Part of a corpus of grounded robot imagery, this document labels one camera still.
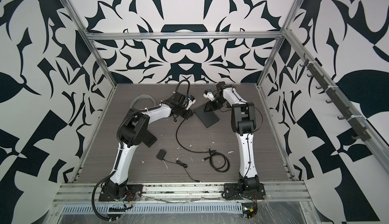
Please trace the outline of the black network switch box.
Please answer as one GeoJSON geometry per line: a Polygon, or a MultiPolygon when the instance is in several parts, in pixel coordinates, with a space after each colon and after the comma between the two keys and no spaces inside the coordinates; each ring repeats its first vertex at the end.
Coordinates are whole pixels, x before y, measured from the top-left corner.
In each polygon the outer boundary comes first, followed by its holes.
{"type": "Polygon", "coordinates": [[[219,122],[218,116],[213,111],[205,111],[207,109],[207,104],[204,103],[194,109],[194,113],[201,120],[206,128],[210,128],[217,122],[219,122]]]}

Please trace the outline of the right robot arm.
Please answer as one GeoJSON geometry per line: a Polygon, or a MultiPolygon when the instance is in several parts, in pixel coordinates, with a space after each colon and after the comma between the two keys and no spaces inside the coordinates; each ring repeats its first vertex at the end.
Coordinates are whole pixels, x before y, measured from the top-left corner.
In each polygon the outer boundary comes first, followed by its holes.
{"type": "Polygon", "coordinates": [[[203,97],[208,101],[205,112],[221,109],[225,102],[231,106],[231,127],[236,134],[239,153],[240,171],[237,191],[242,198],[253,198],[260,192],[260,181],[255,167],[253,139],[256,131],[256,107],[254,103],[244,100],[237,92],[236,87],[225,82],[216,84],[217,93],[211,89],[204,91],[203,97]]]}

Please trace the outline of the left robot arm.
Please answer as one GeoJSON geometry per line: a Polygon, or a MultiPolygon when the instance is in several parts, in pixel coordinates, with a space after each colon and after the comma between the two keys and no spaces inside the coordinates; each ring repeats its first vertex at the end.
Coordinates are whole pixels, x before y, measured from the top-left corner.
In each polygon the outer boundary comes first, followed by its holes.
{"type": "Polygon", "coordinates": [[[190,82],[187,79],[181,80],[173,94],[166,100],[151,108],[131,108],[124,117],[116,132],[118,152],[112,171],[107,177],[100,180],[92,191],[92,209],[99,219],[107,222],[113,221],[112,217],[102,215],[96,208],[97,188],[101,187],[102,193],[108,194],[114,200],[124,200],[127,192],[129,167],[137,147],[141,143],[151,146],[157,141],[156,137],[148,131],[148,126],[171,116],[182,116],[185,119],[190,117],[193,114],[190,107],[196,100],[189,95],[189,90],[190,82]]]}

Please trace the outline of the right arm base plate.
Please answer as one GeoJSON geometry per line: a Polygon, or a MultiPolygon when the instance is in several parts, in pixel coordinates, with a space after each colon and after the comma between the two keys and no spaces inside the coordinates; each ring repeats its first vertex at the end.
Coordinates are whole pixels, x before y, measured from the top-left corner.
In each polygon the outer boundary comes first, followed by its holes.
{"type": "Polygon", "coordinates": [[[221,194],[226,200],[264,200],[265,195],[264,185],[261,183],[259,188],[254,190],[243,190],[243,187],[237,183],[225,183],[221,194]]]}

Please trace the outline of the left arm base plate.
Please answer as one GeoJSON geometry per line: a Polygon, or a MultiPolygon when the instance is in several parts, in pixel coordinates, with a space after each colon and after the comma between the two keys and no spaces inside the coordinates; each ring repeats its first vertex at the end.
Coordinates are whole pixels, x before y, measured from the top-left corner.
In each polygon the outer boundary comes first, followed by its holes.
{"type": "Polygon", "coordinates": [[[100,191],[98,201],[134,201],[142,196],[143,185],[120,185],[106,186],[104,185],[100,191]]]}

